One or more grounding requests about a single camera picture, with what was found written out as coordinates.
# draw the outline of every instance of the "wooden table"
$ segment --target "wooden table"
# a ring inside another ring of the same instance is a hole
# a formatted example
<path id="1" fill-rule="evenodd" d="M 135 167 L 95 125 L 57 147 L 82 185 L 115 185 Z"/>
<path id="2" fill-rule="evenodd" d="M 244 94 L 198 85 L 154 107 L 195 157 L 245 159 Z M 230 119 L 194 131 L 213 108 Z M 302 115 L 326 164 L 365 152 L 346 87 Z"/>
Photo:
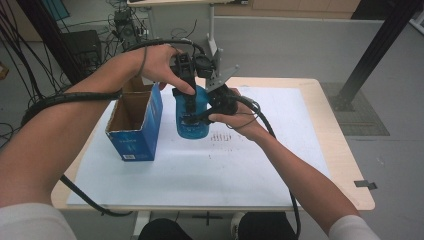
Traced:
<path id="1" fill-rule="evenodd" d="M 198 80 L 198 84 L 204 86 L 202 79 Z M 333 182 L 358 210 L 372 210 L 375 207 L 368 188 L 358 188 L 354 184 L 354 181 L 363 180 L 363 176 L 317 80 L 233 77 L 227 82 L 227 85 L 229 87 L 251 86 L 300 89 Z M 75 179 L 84 149 L 66 171 L 66 175 L 71 180 Z M 69 194 L 70 190 L 59 182 L 52 194 L 53 205 L 58 209 L 90 209 L 88 205 L 68 206 L 66 201 Z"/>

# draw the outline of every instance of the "black cable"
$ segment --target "black cable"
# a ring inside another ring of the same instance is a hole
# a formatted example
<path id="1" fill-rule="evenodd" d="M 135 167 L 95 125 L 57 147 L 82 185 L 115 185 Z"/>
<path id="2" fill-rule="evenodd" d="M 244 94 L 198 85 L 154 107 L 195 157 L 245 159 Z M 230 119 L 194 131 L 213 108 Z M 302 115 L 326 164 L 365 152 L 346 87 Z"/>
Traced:
<path id="1" fill-rule="evenodd" d="M 9 51 L 9 48 L 6 46 L 6 43 L 3 41 L 3 38 L 0 38 L 0 41 L 1 41 L 1 43 L 3 44 L 4 48 L 6 49 L 7 53 L 9 54 L 10 59 L 11 59 L 11 60 L 12 60 L 12 62 L 13 62 L 13 65 L 15 66 L 16 70 L 18 71 L 18 74 L 19 74 L 19 76 L 21 77 L 21 80 L 22 80 L 22 82 L 23 82 L 23 84 L 24 84 L 24 86 L 25 86 L 25 89 L 26 89 L 26 90 L 27 90 L 27 92 L 28 92 L 28 95 L 31 97 L 31 92 L 29 91 L 28 85 L 26 84 L 25 79 L 24 79 L 24 77 L 22 76 L 21 70 L 19 69 L 18 65 L 16 64 L 15 59 L 14 59 L 14 58 L 13 58 L 13 56 L 12 56 L 12 53 Z"/>
<path id="2" fill-rule="evenodd" d="M 177 216 L 175 217 L 174 222 L 177 222 L 179 216 L 180 216 L 180 211 L 177 212 Z"/>
<path id="3" fill-rule="evenodd" d="M 51 61 L 50 61 L 50 56 L 49 56 L 49 52 L 47 51 L 47 46 L 46 46 L 46 44 L 43 42 L 43 47 L 44 47 L 44 52 L 46 53 L 46 56 L 47 56 L 47 61 L 48 61 L 48 63 L 49 63 L 49 73 L 50 74 L 47 74 L 47 77 L 49 78 L 49 80 L 50 80 L 50 84 L 53 86 L 53 88 L 54 88 L 54 91 L 57 93 L 58 92 L 58 90 L 56 89 L 56 85 L 57 86 L 59 86 L 60 87 L 60 85 L 59 85 L 59 83 L 56 81 L 56 79 L 53 77 L 53 68 L 52 68 L 52 63 L 51 63 Z"/>
<path id="4" fill-rule="evenodd" d="M 241 103 L 243 103 L 244 105 L 246 105 L 248 108 L 250 108 L 254 113 L 256 113 L 259 118 L 262 120 L 262 122 L 265 124 L 269 134 L 271 134 L 271 136 L 273 136 L 275 139 L 277 139 L 277 137 L 275 136 L 274 130 L 272 130 L 271 125 L 268 122 L 268 119 L 266 119 L 265 115 L 260 111 L 260 108 L 255 106 L 255 104 L 252 103 L 252 101 L 248 100 L 245 97 L 241 97 L 241 96 L 228 96 L 229 98 L 233 98 L 236 101 L 239 101 Z M 293 211 L 294 211 L 294 215 L 296 218 L 296 238 L 299 239 L 300 236 L 300 232 L 301 232 L 301 222 L 300 222 L 300 216 L 299 216 L 299 207 L 297 206 L 297 202 L 296 202 L 296 198 L 293 195 L 293 193 L 289 190 L 290 193 L 290 199 L 293 205 Z"/>
<path id="5" fill-rule="evenodd" d="M 135 16 L 135 18 L 137 19 L 138 23 L 141 26 L 143 26 L 143 23 L 141 23 L 140 18 L 138 18 L 137 14 L 136 14 L 136 11 L 134 11 L 132 8 L 131 8 L 131 15 Z"/>
<path id="6" fill-rule="evenodd" d="M 162 39 L 154 39 L 154 40 L 147 40 L 139 44 L 135 44 L 131 47 L 129 47 L 125 52 L 129 52 L 135 49 L 143 48 L 146 46 L 154 46 L 154 45 L 162 45 L 162 44 L 188 44 L 193 46 L 194 48 L 199 49 L 200 53 L 205 54 L 205 50 L 198 44 L 189 41 L 189 40 L 162 40 Z"/>
<path id="7" fill-rule="evenodd" d="M 75 24 L 69 24 L 66 27 L 61 27 L 60 30 L 62 29 L 66 29 L 66 28 L 70 28 L 70 27 L 75 27 L 75 26 L 79 26 L 79 25 L 83 25 L 83 24 L 87 24 L 87 23 L 95 23 L 95 22 L 107 22 L 108 20 L 93 20 L 93 21 L 87 21 L 87 22 L 80 22 L 80 23 L 75 23 Z"/>
<path id="8" fill-rule="evenodd" d="M 90 205 L 91 207 L 93 207 L 97 211 L 101 212 L 102 213 L 102 216 L 106 214 L 106 215 L 109 215 L 109 216 L 112 216 L 112 217 L 125 217 L 125 216 L 128 216 L 131 213 L 133 213 L 132 211 L 126 212 L 126 213 L 112 212 L 109 209 L 103 208 L 100 205 L 98 205 L 96 202 L 94 202 L 90 197 L 87 196 L 87 194 L 85 194 L 81 189 L 79 189 L 65 175 L 62 175 L 62 177 L 60 177 L 60 181 L 63 182 L 63 184 L 65 184 L 69 189 L 71 189 L 79 197 L 81 197 L 86 203 L 88 203 L 88 205 Z"/>
<path id="9" fill-rule="evenodd" d="M 13 13 L 12 8 L 10 7 L 10 4 L 9 4 L 9 1 L 8 1 L 8 0 L 6 0 L 6 4 L 7 4 L 7 7 L 8 7 L 8 9 L 9 9 L 10 14 L 12 15 L 12 19 L 13 19 L 13 23 L 14 23 L 14 25 L 15 25 L 15 28 L 16 28 L 16 29 L 18 29 L 18 24 L 17 24 L 17 22 L 16 22 L 15 14 Z M 6 9 L 5 9 L 5 7 L 3 6 L 3 3 L 2 3 L 2 2 L 0 2 L 0 6 L 1 6 L 2 10 L 3 10 L 3 13 L 6 13 Z M 12 32 L 10 29 L 8 29 L 8 32 L 9 32 L 10 36 L 13 36 L 13 38 L 14 38 L 14 40 L 15 40 L 16 45 L 17 45 L 17 46 L 18 46 L 18 48 L 20 49 L 20 48 L 21 48 L 21 46 L 20 46 L 20 44 L 19 44 L 18 36 L 17 36 L 16 34 L 13 34 L 13 32 Z"/>
<path id="10" fill-rule="evenodd" d="M 36 116 L 42 110 L 69 102 L 77 102 L 77 101 L 99 101 L 99 100 L 116 100 L 120 98 L 122 95 L 122 90 L 115 93 L 91 93 L 91 92 L 78 92 L 78 93 L 64 93 L 60 95 L 54 95 L 51 97 L 44 98 L 43 100 L 32 105 L 26 112 L 24 117 L 22 118 L 21 126 L 25 126 L 34 116 Z M 105 209 L 95 203 L 90 199 L 81 189 L 79 189 L 74 183 L 72 183 L 65 175 L 62 175 L 60 180 L 68 186 L 73 192 L 75 192 L 79 197 L 81 197 L 84 201 L 86 201 L 90 206 L 94 209 L 100 211 L 102 215 L 106 214 L 113 217 L 122 217 L 128 216 L 132 212 L 128 213 L 115 213 L 108 209 Z"/>
<path id="11" fill-rule="evenodd" d="M 4 139 L 5 140 L 5 142 L 0 145 L 0 149 L 2 147 L 4 147 L 10 141 L 10 139 L 12 139 L 13 134 L 16 131 L 16 129 L 14 129 L 13 126 L 11 124 L 9 124 L 9 123 L 0 123 L 0 126 L 1 125 L 4 125 L 4 126 L 10 128 L 10 131 L 7 132 L 7 133 L 5 133 L 5 134 L 1 134 L 0 135 L 0 139 Z"/>
<path id="12" fill-rule="evenodd" d="M 43 109 L 69 102 L 77 101 L 99 101 L 99 100 L 116 100 L 122 95 L 122 90 L 115 93 L 93 93 L 93 92 L 78 92 L 78 93 L 63 93 L 59 95 L 50 96 L 38 101 L 32 105 L 22 118 L 21 126 L 31 120 L 35 115 Z"/>
<path id="13" fill-rule="evenodd" d="M 104 64 L 109 59 L 109 57 L 113 57 L 116 54 L 116 48 L 114 54 L 111 54 L 111 51 L 113 51 L 113 48 L 111 48 L 111 46 L 113 45 L 115 38 L 115 35 L 110 32 L 109 35 L 105 38 L 105 40 L 101 41 L 101 43 L 105 45 L 103 47 L 103 59 L 101 64 Z"/>
<path id="14" fill-rule="evenodd" d="M 19 34 L 19 32 L 18 32 L 18 30 L 17 30 L 17 27 L 14 27 L 14 26 L 12 26 L 12 24 L 11 24 L 11 22 L 10 22 L 10 20 L 7 18 L 7 16 L 4 14 L 4 13 L 1 13 L 0 12 L 0 14 L 1 14 L 1 16 L 0 16 L 0 18 L 1 17 L 3 17 L 1 20 L 2 20 L 2 22 L 6 25 L 6 23 L 7 23 L 7 25 L 11 28 L 11 30 L 12 30 L 12 32 L 14 33 L 14 35 L 16 35 L 17 36 L 17 38 L 18 39 L 16 39 L 16 41 L 15 41 L 15 45 L 12 45 L 11 44 L 11 42 L 9 42 L 8 41 L 8 43 L 9 43 L 9 45 L 11 45 L 11 47 L 14 49 L 14 51 L 15 51 L 15 53 L 18 55 L 18 57 L 21 59 L 21 61 L 24 63 L 24 65 L 26 65 L 27 63 L 25 63 L 25 62 L 27 62 L 26 61 L 26 58 L 23 56 L 23 52 L 22 52 L 22 49 L 20 48 L 20 46 L 18 46 L 19 45 L 19 42 L 21 41 L 22 43 L 24 43 L 24 45 L 28 48 L 28 50 L 32 53 L 32 55 L 35 57 L 35 59 L 38 61 L 38 63 L 43 67 L 43 69 L 44 69 L 44 71 L 46 72 L 46 74 L 47 74 L 47 77 L 50 79 L 50 83 L 51 83 L 51 85 L 52 85 L 52 87 L 55 89 L 55 91 L 57 91 L 57 89 L 56 89 L 56 86 L 55 86 L 55 82 L 56 82 L 56 84 L 57 84 L 57 81 L 56 81 L 56 79 L 54 78 L 54 76 L 53 76 L 53 72 L 52 72 L 52 70 L 51 70 L 51 67 L 50 67 L 50 70 L 47 68 L 47 66 L 43 63 L 43 61 L 38 57 L 38 55 L 35 53 L 35 51 L 31 48 L 31 46 L 29 46 L 29 44 L 25 41 L 25 39 Z M 45 51 L 46 51 L 46 55 L 47 55 L 47 58 L 48 58 L 48 61 L 49 61 L 49 65 L 51 66 L 51 63 L 50 63 L 50 57 L 49 57 L 49 55 L 48 55 L 48 53 L 47 53 L 47 50 L 45 49 Z M 32 84 L 32 87 L 33 87 L 33 90 L 37 93 L 37 95 L 38 95 L 38 97 L 39 98 L 42 98 L 42 94 L 40 93 L 40 91 L 38 90 L 38 84 L 37 84 L 37 82 L 35 81 L 35 77 L 33 77 L 32 75 L 32 70 L 31 69 L 28 69 L 27 68 L 27 71 L 29 71 L 29 73 L 28 73 L 28 75 L 29 75 L 29 77 L 30 77 L 30 81 L 31 81 L 31 84 Z"/>
<path id="15" fill-rule="evenodd" d="M 191 34 L 193 34 L 194 30 L 196 30 L 196 26 L 197 26 L 197 19 L 196 19 L 196 21 L 194 21 L 194 26 L 193 26 L 193 29 L 191 30 L 191 32 L 189 34 L 187 34 L 186 36 L 184 36 L 184 37 L 178 37 L 178 35 L 183 34 L 183 33 L 187 33 L 187 31 L 185 29 L 183 29 L 183 28 L 172 29 L 172 31 L 171 31 L 171 38 L 172 39 L 175 39 L 175 38 L 179 38 L 179 39 L 188 38 L 188 37 L 191 36 Z M 183 31 L 182 32 L 179 32 L 177 34 L 174 34 L 174 31 L 175 30 L 183 30 Z"/>
<path id="16" fill-rule="evenodd" d="M 1 17 L 3 17 L 4 19 L 3 20 L 6 20 L 9 24 L 10 24 L 10 21 L 9 21 L 9 19 L 5 16 L 5 14 L 4 13 L 2 13 L 1 11 L 0 11 L 0 19 L 1 19 Z M 35 90 L 35 92 L 37 93 L 37 95 L 38 95 L 38 97 L 39 98 L 43 98 L 43 94 L 41 94 L 41 91 L 40 91 L 40 89 L 38 88 L 38 85 L 37 85 L 37 81 L 35 80 L 35 76 L 34 76 L 34 74 L 33 74 L 33 72 L 32 72 L 32 70 L 31 70 L 31 67 L 29 66 L 29 63 L 28 63 L 28 61 L 26 60 L 26 58 L 25 58 L 25 56 L 23 55 L 23 53 L 17 48 L 17 46 L 15 46 L 14 44 L 13 44 L 13 41 L 12 41 L 12 39 L 10 38 L 10 36 L 7 34 L 7 32 L 6 32 L 6 30 L 3 28 L 3 26 L 2 26 L 2 24 L 0 24 L 0 32 L 3 34 L 3 36 L 4 36 L 4 38 L 6 39 L 6 41 L 9 43 L 9 45 L 10 45 L 10 47 L 15 51 L 15 53 L 16 53 L 16 55 L 18 55 L 18 57 L 19 57 L 19 59 L 21 60 L 21 62 L 24 64 L 24 66 L 25 66 L 25 69 L 27 70 L 27 72 L 28 72 L 28 76 L 29 76 L 29 79 L 30 79 L 30 81 L 31 81 L 31 84 L 32 84 L 32 87 L 34 88 L 34 90 Z"/>

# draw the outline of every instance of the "cardboard box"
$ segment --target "cardboard box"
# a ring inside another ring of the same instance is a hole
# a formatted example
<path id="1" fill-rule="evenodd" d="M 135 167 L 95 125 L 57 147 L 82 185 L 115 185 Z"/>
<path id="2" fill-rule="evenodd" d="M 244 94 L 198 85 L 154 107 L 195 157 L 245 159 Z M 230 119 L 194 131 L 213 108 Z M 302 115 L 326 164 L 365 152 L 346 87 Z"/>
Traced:
<path id="1" fill-rule="evenodd" d="M 122 160 L 153 161 L 162 117 L 162 98 L 158 84 L 150 91 L 137 92 L 132 85 L 136 82 L 129 82 L 122 97 L 116 101 L 106 135 Z"/>

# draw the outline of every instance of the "blue bottle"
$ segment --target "blue bottle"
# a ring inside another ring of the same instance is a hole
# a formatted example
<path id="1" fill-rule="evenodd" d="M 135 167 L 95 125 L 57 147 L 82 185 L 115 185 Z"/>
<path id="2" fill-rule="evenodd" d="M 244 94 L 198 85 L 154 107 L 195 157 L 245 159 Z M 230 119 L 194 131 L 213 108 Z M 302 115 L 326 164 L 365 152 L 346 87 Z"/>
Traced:
<path id="1" fill-rule="evenodd" d="M 196 111 L 187 112 L 186 109 L 186 100 L 182 94 L 175 96 L 176 100 L 176 122 L 177 122 L 177 131 L 182 138 L 186 139 L 201 139 L 208 135 L 209 125 L 203 122 L 197 123 L 187 123 L 184 121 L 184 118 L 190 117 L 193 115 L 199 115 L 200 113 L 206 111 L 207 104 L 209 102 L 208 94 L 206 90 L 202 87 L 196 85 Z"/>

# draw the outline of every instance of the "white sheet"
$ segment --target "white sheet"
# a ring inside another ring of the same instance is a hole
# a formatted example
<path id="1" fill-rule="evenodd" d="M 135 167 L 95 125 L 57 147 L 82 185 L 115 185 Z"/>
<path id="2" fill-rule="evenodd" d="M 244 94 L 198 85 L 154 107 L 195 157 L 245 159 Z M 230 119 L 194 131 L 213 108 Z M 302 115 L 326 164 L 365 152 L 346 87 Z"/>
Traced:
<path id="1" fill-rule="evenodd" d="M 329 177 L 299 89 L 239 88 L 256 100 L 285 146 Z M 106 137 L 114 102 L 101 117 L 78 170 L 76 185 L 106 206 L 279 207 L 291 206 L 288 189 L 262 150 L 224 124 L 210 125 L 201 140 L 178 136 L 171 87 L 162 91 L 164 109 L 156 158 L 124 162 Z M 85 204 L 72 193 L 68 204 Z"/>

